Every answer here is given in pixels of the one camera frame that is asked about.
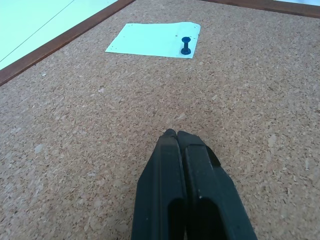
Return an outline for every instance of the blue push pin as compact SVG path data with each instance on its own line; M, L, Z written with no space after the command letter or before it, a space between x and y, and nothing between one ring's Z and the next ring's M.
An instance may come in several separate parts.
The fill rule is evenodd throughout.
M189 55L191 53L190 48L188 48L188 43L191 41L190 37L185 36L181 40L184 43L184 47L181 49L181 53L183 55Z

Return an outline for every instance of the cork surface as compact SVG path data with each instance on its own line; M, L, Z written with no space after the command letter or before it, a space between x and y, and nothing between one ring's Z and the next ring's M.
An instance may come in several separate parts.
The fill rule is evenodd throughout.
M193 59L104 52L126 23L201 25ZM130 239L168 128L199 135L259 239L320 236L320 21L136 0L0 87L0 239Z

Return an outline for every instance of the white surface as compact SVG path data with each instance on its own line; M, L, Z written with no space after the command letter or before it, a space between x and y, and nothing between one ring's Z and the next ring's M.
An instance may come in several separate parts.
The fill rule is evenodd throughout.
M140 24L128 23L105 50L109 53L136 54L192 59L200 25L193 22ZM183 55L183 37L190 37L191 53Z
M320 6L320 0L276 0L276 1L294 3L294 4L307 4L307 5Z
M0 0L0 61L72 0Z
M42 5L40 4L39 6L37 6L38 12L42 11L40 6L42 6L44 10L48 7L48 1L44 1L44 0L42 1L32 0L32 1L44 2ZM56 2L59 2L59 1L65 1L65 0L55 0L55 1L52 1L51 4L55 5ZM102 9L108 7L109 5L113 4L116 1L117 0L74 0L72 2L72 0L69 0L69 3L72 2L70 5L68 5L57 16L55 16L45 26L43 26L34 35L32 35L27 41L25 41L21 46L19 46L3 61L0 61L0 70L10 65L11 63L15 62L16 60L22 58L23 56L27 55L28 53L32 52L33 50L39 48L43 44L49 42L50 40L64 33L65 31L74 27L75 25L81 23L82 21L86 20L87 18L91 17L92 15L101 11ZM40 18L40 17L37 17L36 13L34 13L34 15L35 15L34 17L35 19Z

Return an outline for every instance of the brown wooden border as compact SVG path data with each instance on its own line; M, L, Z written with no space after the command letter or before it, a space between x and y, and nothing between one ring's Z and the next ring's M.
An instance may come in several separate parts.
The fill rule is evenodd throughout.
M40 62L42 59L48 57L50 54L59 50L63 46L67 45L72 40L92 29L94 26L98 25L134 1L135 0L118 0L114 2L110 6L107 6L106 8L97 12L95 15L80 22L78 25L40 46L36 50L11 63L9 66L1 69L0 86L18 76L36 63Z
M202 1L320 19L320 6L314 6L314 5L275 1L275 0L202 0Z

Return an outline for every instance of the push pin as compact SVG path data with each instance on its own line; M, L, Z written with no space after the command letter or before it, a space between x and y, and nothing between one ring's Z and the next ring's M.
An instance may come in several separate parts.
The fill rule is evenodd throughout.
M184 43L184 47L181 49L181 53L183 55L189 55L191 53L190 48L188 48L188 43L191 41L190 37L185 36L182 38L182 42Z

